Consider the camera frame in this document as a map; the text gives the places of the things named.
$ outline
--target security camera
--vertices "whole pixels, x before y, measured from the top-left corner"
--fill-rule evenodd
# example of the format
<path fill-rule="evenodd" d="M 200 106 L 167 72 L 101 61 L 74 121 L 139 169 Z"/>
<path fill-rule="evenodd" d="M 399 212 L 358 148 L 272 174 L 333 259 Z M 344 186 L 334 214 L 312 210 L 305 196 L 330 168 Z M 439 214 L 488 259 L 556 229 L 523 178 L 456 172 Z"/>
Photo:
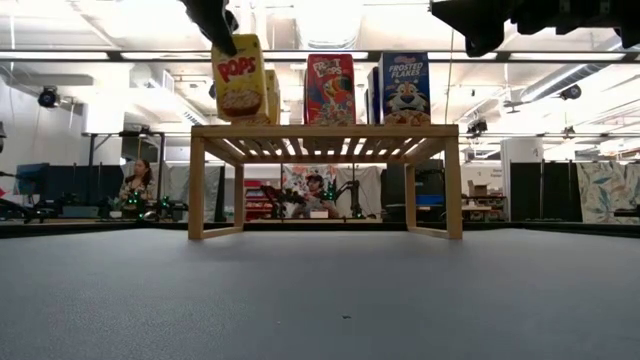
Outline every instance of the security camera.
<path fill-rule="evenodd" d="M 38 105 L 45 109 L 55 109 L 60 106 L 60 95 L 55 86 L 45 86 L 38 96 Z"/>
<path fill-rule="evenodd" d="M 580 89 L 580 86 L 578 85 L 570 86 L 560 92 L 560 99 L 565 101 L 576 100 L 580 96 L 582 96 L 582 89 Z"/>

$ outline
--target computer monitor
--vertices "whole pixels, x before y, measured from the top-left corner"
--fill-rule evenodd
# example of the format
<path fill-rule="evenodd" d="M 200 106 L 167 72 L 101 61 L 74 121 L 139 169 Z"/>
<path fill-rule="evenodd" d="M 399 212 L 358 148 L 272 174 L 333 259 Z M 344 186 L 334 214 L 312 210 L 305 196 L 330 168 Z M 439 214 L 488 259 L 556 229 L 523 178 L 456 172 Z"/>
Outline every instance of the computer monitor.
<path fill-rule="evenodd" d="M 13 193 L 15 195 L 44 194 L 48 170 L 49 163 L 18 165 Z"/>

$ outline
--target wooden table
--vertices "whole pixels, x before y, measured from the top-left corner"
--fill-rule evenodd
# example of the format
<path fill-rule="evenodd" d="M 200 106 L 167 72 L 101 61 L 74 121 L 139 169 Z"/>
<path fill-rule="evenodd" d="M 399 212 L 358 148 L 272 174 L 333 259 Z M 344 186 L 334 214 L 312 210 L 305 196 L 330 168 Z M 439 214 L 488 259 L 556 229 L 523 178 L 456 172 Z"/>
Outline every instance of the wooden table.
<path fill-rule="evenodd" d="M 404 163 L 407 228 L 462 239 L 462 199 L 457 125 L 308 126 L 209 125 L 191 128 L 189 239 L 243 231 L 245 164 Z M 357 146 L 363 140 L 360 149 Z M 445 151 L 447 230 L 416 225 L 415 164 Z M 235 167 L 234 225 L 204 230 L 205 151 Z"/>

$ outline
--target person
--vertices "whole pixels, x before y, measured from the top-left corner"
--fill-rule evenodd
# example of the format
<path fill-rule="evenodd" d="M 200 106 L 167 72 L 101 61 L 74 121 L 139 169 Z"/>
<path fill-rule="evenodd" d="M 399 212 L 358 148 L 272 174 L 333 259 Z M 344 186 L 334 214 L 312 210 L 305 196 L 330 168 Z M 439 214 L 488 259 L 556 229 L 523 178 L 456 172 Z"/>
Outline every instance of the person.
<path fill-rule="evenodd" d="M 126 201 L 135 192 L 145 201 L 155 198 L 153 173 L 147 160 L 138 159 L 136 161 L 133 167 L 133 175 L 126 177 L 122 187 L 120 187 L 120 200 Z"/>
<path fill-rule="evenodd" d="M 298 219 L 304 217 L 306 219 L 311 217 L 311 211 L 328 211 L 330 219 L 337 219 L 340 217 L 340 213 L 336 208 L 333 201 L 322 200 L 322 193 L 324 192 L 324 179 L 320 174 L 311 174 L 307 176 L 307 187 L 309 191 L 304 195 L 304 204 L 298 204 L 293 210 L 291 217 Z"/>

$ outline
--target ceiling pipe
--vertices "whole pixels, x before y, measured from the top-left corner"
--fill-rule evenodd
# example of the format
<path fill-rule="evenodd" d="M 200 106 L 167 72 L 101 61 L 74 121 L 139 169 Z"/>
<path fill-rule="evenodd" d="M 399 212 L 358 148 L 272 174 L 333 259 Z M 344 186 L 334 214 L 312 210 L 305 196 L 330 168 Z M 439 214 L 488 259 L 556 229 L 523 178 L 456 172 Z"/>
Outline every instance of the ceiling pipe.
<path fill-rule="evenodd" d="M 604 45 L 599 46 L 595 50 L 612 52 L 633 52 L 640 51 L 640 46 L 634 46 L 630 49 L 625 50 L 622 47 L 620 38 L 618 36 L 615 36 L 605 41 Z M 547 96 L 556 94 L 593 74 L 597 74 L 609 66 L 611 66 L 611 64 L 565 65 L 547 75 L 542 80 L 529 85 L 524 90 L 522 90 L 522 92 L 520 93 L 520 101 L 522 103 L 531 103 L 541 100 Z"/>

